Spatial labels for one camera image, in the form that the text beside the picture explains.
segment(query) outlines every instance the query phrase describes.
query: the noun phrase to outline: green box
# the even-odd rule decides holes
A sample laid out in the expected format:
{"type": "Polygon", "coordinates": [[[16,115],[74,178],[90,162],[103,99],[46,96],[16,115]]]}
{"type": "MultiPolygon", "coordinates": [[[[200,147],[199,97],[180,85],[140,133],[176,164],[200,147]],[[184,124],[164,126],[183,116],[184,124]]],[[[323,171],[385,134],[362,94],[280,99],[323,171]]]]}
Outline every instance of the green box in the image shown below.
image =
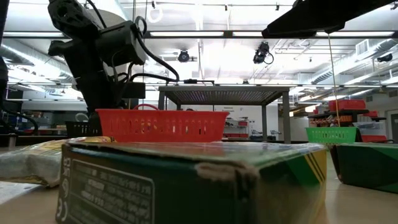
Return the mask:
{"type": "Polygon", "coordinates": [[[59,224],[313,223],[319,144],[76,143],[62,149],[59,224]]]}
{"type": "Polygon", "coordinates": [[[342,183],[398,193],[398,144],[358,142],[330,152],[342,183]]]}

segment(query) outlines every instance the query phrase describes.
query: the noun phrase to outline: pipe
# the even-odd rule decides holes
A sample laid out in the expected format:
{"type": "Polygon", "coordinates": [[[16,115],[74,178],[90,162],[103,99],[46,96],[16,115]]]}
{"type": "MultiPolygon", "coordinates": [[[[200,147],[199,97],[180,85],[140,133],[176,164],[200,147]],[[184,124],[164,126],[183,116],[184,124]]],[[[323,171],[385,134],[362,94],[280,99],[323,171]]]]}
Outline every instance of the pipe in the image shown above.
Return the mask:
{"type": "Polygon", "coordinates": [[[7,49],[7,51],[13,52],[14,54],[18,55],[21,58],[25,58],[26,60],[34,64],[37,63],[46,64],[48,66],[56,68],[57,70],[60,70],[60,74],[65,73],[72,77],[72,73],[70,72],[68,65],[58,60],[55,60],[54,58],[49,57],[48,55],[45,55],[35,49],[32,49],[31,47],[17,40],[4,39],[2,48],[7,49]]]}
{"type": "Polygon", "coordinates": [[[298,60],[299,57],[300,57],[301,55],[303,55],[305,52],[307,52],[308,50],[310,50],[310,48],[311,48],[312,46],[314,46],[317,42],[318,42],[318,40],[313,40],[310,44],[308,44],[308,45],[304,48],[304,50],[303,50],[298,56],[294,57],[293,59],[294,59],[294,60],[298,60]]]}
{"type": "MultiPolygon", "coordinates": [[[[335,62],[335,70],[336,70],[335,75],[345,72],[345,71],[353,68],[354,66],[357,66],[358,62],[361,63],[367,58],[377,57],[379,54],[382,54],[383,52],[390,50],[397,44],[398,44],[398,39],[387,39],[387,40],[378,42],[376,44],[373,44],[373,45],[369,46],[370,49],[374,49],[373,52],[371,52],[370,55],[367,55],[365,58],[362,58],[360,61],[357,61],[356,51],[354,51],[354,52],[350,53],[349,55],[341,58],[337,62],[335,62]]],[[[320,83],[321,81],[324,81],[324,80],[332,77],[333,73],[331,71],[331,67],[328,67],[324,70],[321,70],[321,71],[315,73],[313,76],[314,76],[314,78],[312,79],[311,84],[316,85],[316,84],[320,83]]]]}

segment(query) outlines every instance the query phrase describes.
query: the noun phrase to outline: ceiling duct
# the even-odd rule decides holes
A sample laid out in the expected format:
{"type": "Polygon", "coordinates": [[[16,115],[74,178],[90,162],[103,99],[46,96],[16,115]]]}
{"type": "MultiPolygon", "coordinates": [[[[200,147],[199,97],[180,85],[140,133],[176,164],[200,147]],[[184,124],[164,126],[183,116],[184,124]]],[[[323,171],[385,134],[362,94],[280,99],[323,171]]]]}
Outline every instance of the ceiling duct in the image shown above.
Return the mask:
{"type": "MultiPolygon", "coordinates": [[[[349,69],[354,68],[361,64],[361,62],[370,57],[378,57],[384,52],[390,50],[394,46],[398,44],[398,39],[387,39],[383,41],[379,40],[369,40],[369,47],[367,52],[362,52],[360,55],[357,55],[357,52],[352,52],[351,54],[341,58],[337,62],[334,62],[335,67],[335,75],[345,72],[349,69]]],[[[317,73],[313,74],[311,84],[316,85],[321,81],[324,81],[333,76],[333,72],[330,67],[327,67],[324,70],[321,70],[317,73]]]]}
{"type": "Polygon", "coordinates": [[[60,70],[60,74],[66,74],[72,76],[68,65],[62,63],[54,58],[51,58],[31,47],[28,47],[21,42],[14,39],[4,39],[1,48],[6,49],[7,52],[12,52],[14,55],[18,55],[19,58],[24,58],[26,62],[33,64],[43,63],[53,68],[60,70]]]}
{"type": "Polygon", "coordinates": [[[4,45],[0,47],[0,56],[9,59],[9,62],[14,65],[34,65],[33,62],[9,50],[9,48],[5,47],[4,45]]]}

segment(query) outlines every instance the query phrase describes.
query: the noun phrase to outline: fluorescent light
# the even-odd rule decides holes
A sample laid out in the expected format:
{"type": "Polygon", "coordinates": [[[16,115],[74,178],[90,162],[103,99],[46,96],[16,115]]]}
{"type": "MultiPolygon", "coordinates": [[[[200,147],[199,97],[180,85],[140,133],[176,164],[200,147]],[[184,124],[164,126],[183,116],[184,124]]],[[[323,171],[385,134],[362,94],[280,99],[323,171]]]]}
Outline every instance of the fluorescent light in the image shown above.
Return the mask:
{"type": "Polygon", "coordinates": [[[379,87],[377,86],[372,86],[372,85],[344,85],[346,88],[373,88],[373,87],[379,87]]]}
{"type": "Polygon", "coordinates": [[[35,82],[9,82],[8,85],[44,85],[44,86],[52,86],[52,85],[59,85],[59,86],[72,86],[72,83],[54,83],[54,82],[48,82],[48,83],[35,83],[35,82]]]}
{"type": "Polygon", "coordinates": [[[317,106],[315,106],[315,105],[308,106],[305,108],[305,112],[312,113],[316,108],[317,108],[317,106]]]}
{"type": "Polygon", "coordinates": [[[317,87],[317,88],[321,88],[321,87],[326,87],[326,88],[333,88],[335,87],[334,85],[303,85],[303,87],[317,87]]]}
{"type": "Polygon", "coordinates": [[[314,104],[314,105],[320,105],[320,102],[295,102],[295,103],[298,103],[298,104],[308,104],[308,105],[312,105],[312,104],[314,104]]]}
{"type": "Polygon", "coordinates": [[[224,32],[220,31],[177,31],[177,32],[150,32],[153,37],[221,37],[224,32]]]}
{"type": "MultiPolygon", "coordinates": [[[[347,95],[337,95],[337,100],[346,97],[347,95]]],[[[326,98],[324,98],[323,100],[325,101],[331,101],[331,100],[335,100],[336,99],[335,96],[328,96],[326,98]]]]}
{"type": "Polygon", "coordinates": [[[369,92],[369,91],[371,91],[371,90],[359,91],[359,92],[357,92],[357,93],[351,94],[351,96],[359,96],[359,95],[362,95],[362,94],[367,93],[367,92],[369,92]]]}
{"type": "Polygon", "coordinates": [[[235,37],[262,37],[261,32],[233,32],[235,37]]]}
{"type": "Polygon", "coordinates": [[[274,86],[276,86],[276,87],[296,87],[297,85],[285,85],[285,84],[281,84],[281,85],[279,85],[279,84],[263,84],[263,85],[261,85],[261,86],[269,86],[269,87],[274,87],[274,86]]]}
{"type": "Polygon", "coordinates": [[[62,102],[79,102],[82,100],[57,100],[57,101],[62,101],[62,102]]]}
{"type": "Polygon", "coordinates": [[[51,99],[32,99],[30,101],[56,101],[56,100],[51,100],[51,99]]]}
{"type": "Polygon", "coordinates": [[[45,90],[39,86],[32,86],[32,85],[27,85],[27,86],[26,85],[18,85],[18,86],[28,88],[28,89],[34,90],[34,91],[39,91],[41,93],[45,93],[45,90]]]}
{"type": "MultiPolygon", "coordinates": [[[[330,37],[379,37],[379,36],[386,36],[389,37],[392,34],[394,34],[394,32],[390,32],[390,31],[370,31],[370,32],[344,32],[344,31],[340,31],[340,32],[334,32],[330,34],[330,37]]],[[[317,37],[327,37],[328,34],[325,32],[317,32],[317,37]]]]}
{"type": "Polygon", "coordinates": [[[7,99],[7,101],[28,101],[27,99],[7,99]]]}
{"type": "Polygon", "coordinates": [[[65,36],[61,32],[4,32],[4,37],[65,37],[65,36]]]}

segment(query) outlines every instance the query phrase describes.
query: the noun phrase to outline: table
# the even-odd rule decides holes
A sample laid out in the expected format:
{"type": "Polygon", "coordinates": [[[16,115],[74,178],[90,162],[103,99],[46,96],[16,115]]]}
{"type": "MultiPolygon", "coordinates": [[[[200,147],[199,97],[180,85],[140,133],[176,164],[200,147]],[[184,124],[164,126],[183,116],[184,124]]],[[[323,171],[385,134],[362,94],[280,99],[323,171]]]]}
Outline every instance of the table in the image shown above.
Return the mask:
{"type": "Polygon", "coordinates": [[[231,105],[261,106],[263,140],[267,140],[267,105],[282,97],[284,118],[284,142],[291,142],[289,87],[279,86],[160,86],[160,110],[166,110],[165,99],[173,101],[177,109],[181,105],[231,105]]]}

